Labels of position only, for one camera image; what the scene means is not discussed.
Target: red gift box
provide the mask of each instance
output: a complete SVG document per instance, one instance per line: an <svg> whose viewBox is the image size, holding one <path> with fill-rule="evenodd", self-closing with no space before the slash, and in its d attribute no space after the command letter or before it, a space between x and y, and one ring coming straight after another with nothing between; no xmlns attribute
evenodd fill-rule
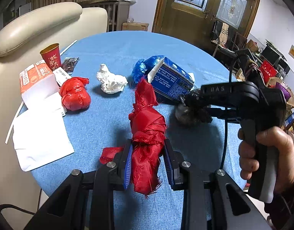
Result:
<svg viewBox="0 0 294 230"><path fill-rule="evenodd" d="M270 77L275 77L277 74L277 70L267 60L263 61L260 70L262 72L265 84L267 84Z"/></svg>
<svg viewBox="0 0 294 230"><path fill-rule="evenodd" d="M40 54L52 71L62 66L59 43L44 48Z"/></svg>

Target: paper cup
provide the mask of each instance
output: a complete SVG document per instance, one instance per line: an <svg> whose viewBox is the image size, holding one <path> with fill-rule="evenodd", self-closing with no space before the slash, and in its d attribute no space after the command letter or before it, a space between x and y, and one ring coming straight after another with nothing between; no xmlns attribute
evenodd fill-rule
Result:
<svg viewBox="0 0 294 230"><path fill-rule="evenodd" d="M44 48L40 54L52 71L62 66L59 43Z"/></svg>

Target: white paper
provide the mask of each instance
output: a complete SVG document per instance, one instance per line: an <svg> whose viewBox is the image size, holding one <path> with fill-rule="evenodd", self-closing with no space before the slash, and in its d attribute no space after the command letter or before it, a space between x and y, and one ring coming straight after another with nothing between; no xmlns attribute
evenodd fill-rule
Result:
<svg viewBox="0 0 294 230"><path fill-rule="evenodd" d="M195 76L194 76L194 74L193 73L188 73L188 74L190 75L190 77L192 78L192 80L194 82L194 85L193 85L191 91L194 90L194 89L197 89L197 87L195 86Z"/></svg>
<svg viewBox="0 0 294 230"><path fill-rule="evenodd" d="M60 86L62 86L66 80L71 79L71 76L66 73L61 67L55 69L52 72L54 73L55 79Z"/></svg>
<svg viewBox="0 0 294 230"><path fill-rule="evenodd" d="M65 116L65 113L67 112L67 109L62 105L62 97L59 93L52 94L46 98L41 107L51 112L59 111L62 116Z"/></svg>
<svg viewBox="0 0 294 230"><path fill-rule="evenodd" d="M96 77L101 82L101 89L108 94L122 92L128 84L126 77L111 73L106 64L100 64Z"/></svg>
<svg viewBox="0 0 294 230"><path fill-rule="evenodd" d="M23 171L74 153L61 112L44 108L29 109L15 119L13 142Z"/></svg>

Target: purple bag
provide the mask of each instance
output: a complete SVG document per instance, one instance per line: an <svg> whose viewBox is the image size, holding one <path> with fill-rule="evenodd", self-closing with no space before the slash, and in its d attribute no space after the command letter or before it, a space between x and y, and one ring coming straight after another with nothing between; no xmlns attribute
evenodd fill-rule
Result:
<svg viewBox="0 0 294 230"><path fill-rule="evenodd" d="M284 98L286 101L288 101L290 99L291 94L280 83L276 82L275 88L277 88L283 92L283 95L284 95Z"/></svg>

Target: round table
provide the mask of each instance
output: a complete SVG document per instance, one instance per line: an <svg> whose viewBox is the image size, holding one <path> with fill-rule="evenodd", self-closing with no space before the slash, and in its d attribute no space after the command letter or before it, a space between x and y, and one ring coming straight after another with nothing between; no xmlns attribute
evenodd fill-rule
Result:
<svg viewBox="0 0 294 230"><path fill-rule="evenodd" d="M32 170L40 187L50 196L73 169L83 173L97 169L102 148L122 146L131 138L128 114L134 103L133 82L123 92L106 94L96 79L99 66L105 63L112 73L131 81L131 71L138 59L165 55L187 72L194 73L195 85L227 82L228 70L206 52L184 41L144 31L117 31L97 34L76 42L62 56L79 57L73 77L89 78L86 86L91 105L85 111L68 112L64 123L75 152L60 160ZM166 137L172 147L200 169L215 171L220 166L224 143L224 121L217 118L211 124L202 123L191 129L178 125L173 106L159 104L155 109L166 120ZM237 124L229 124L228 145L224 169L243 188L238 164ZM180 229L183 191L172 191L165 172L163 158L158 172L162 184L155 194L145 196L133 191L114 193L116 229Z"/></svg>

